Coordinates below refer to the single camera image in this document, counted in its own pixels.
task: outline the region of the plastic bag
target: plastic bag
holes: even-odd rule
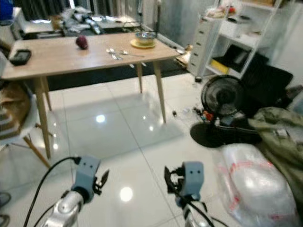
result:
[[[223,205],[243,226],[301,226],[287,181],[253,145],[223,146],[214,162]]]

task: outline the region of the yellow box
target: yellow box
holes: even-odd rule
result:
[[[211,65],[212,65],[212,67],[214,67],[216,70],[221,71],[222,74],[228,74],[229,68],[226,67],[225,65],[222,65],[222,64],[219,63],[218,61],[212,59]]]

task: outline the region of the white tile floor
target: white tile floor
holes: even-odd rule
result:
[[[200,106],[201,86],[190,74],[164,78],[167,124],[163,124],[154,75],[143,77],[143,94],[138,79],[126,79],[92,86],[51,92],[53,111],[48,112],[52,140],[51,163],[68,155],[90,154],[100,158],[98,175],[110,169],[101,196],[84,207],[79,227],[183,227],[181,209],[168,195],[163,179],[164,166],[174,168],[182,161],[204,163],[202,200],[209,212],[231,227],[239,226],[224,210],[217,196],[212,152],[196,144],[189,135],[196,117],[188,111]],[[177,117],[171,114],[177,111]],[[45,154],[40,130],[31,137]],[[69,189],[74,165],[63,163],[43,186],[29,226]],[[11,217],[12,227],[22,226],[38,181],[46,168],[31,150],[10,146],[0,153],[0,191],[8,191],[12,201],[1,210]],[[129,202],[120,198],[129,187]]]

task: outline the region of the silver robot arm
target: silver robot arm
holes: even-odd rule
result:
[[[177,182],[172,182],[171,175],[178,177]],[[199,202],[200,189],[204,182],[203,164],[201,162],[183,162],[182,167],[169,171],[164,169],[164,179],[167,184],[168,193],[176,195],[176,204],[183,209],[185,227],[210,227],[209,222],[201,214],[192,208],[181,197],[185,198],[201,210],[208,220],[211,217],[207,214],[206,206]]]
[[[95,176],[99,165],[99,159],[81,157],[71,191],[56,202],[52,214],[41,227],[71,227],[76,222],[82,206],[91,202],[95,193],[100,195],[107,181],[109,170],[103,174],[100,182]]]

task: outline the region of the power cord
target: power cord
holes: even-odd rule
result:
[[[201,211],[198,207],[196,207],[190,200],[188,200],[187,198],[185,198],[184,196],[180,195],[180,193],[170,185],[170,188],[173,190],[173,192],[180,197],[185,203],[187,203],[189,206],[191,206],[192,208],[194,208],[199,214],[202,215],[202,217],[204,217],[207,221],[207,223],[209,224],[210,227],[214,227],[214,224],[212,223],[212,221],[207,217],[207,215],[205,213],[203,213],[203,211]],[[219,222],[220,224],[229,227],[227,224],[225,224],[224,222],[222,222],[221,220],[217,219],[217,218],[213,218],[211,217],[214,221]]]
[[[41,219],[43,218],[43,216],[51,209],[53,208],[55,204],[53,204],[52,206],[50,206],[49,208],[46,209],[46,211],[44,211],[44,213],[40,216],[40,218],[38,219],[38,221],[36,221],[36,223],[34,224],[34,227],[37,227],[39,222],[41,221]]]
[[[57,165],[59,165],[61,162],[66,161],[66,160],[69,160],[69,159],[73,160],[73,161],[75,162],[75,164],[79,164],[79,162],[80,162],[80,160],[81,160],[81,157],[65,157],[65,158],[59,160],[58,162],[56,162],[55,164],[53,164],[52,167],[50,167],[49,170],[44,174],[43,178],[41,179],[41,181],[40,181],[40,183],[39,183],[39,185],[38,185],[38,187],[37,187],[36,193],[35,193],[35,195],[34,195],[34,198],[33,198],[33,200],[32,200],[32,203],[31,203],[31,205],[30,205],[30,208],[29,208],[29,210],[28,210],[27,217],[26,217],[26,219],[25,219],[25,221],[24,221],[23,227],[27,227],[27,224],[28,224],[28,221],[29,221],[29,217],[30,217],[30,215],[31,215],[31,213],[32,213],[32,210],[33,210],[33,208],[34,208],[34,204],[35,204],[36,199],[37,199],[37,197],[38,197],[40,188],[41,188],[41,186],[42,186],[44,180],[45,180],[46,177],[48,176],[48,174],[49,174]]]
[[[216,222],[219,222],[221,225],[225,226],[225,227],[229,227],[227,224],[225,224],[224,222],[222,222],[221,220],[217,219],[217,218],[214,218],[211,216],[211,218],[216,221]]]

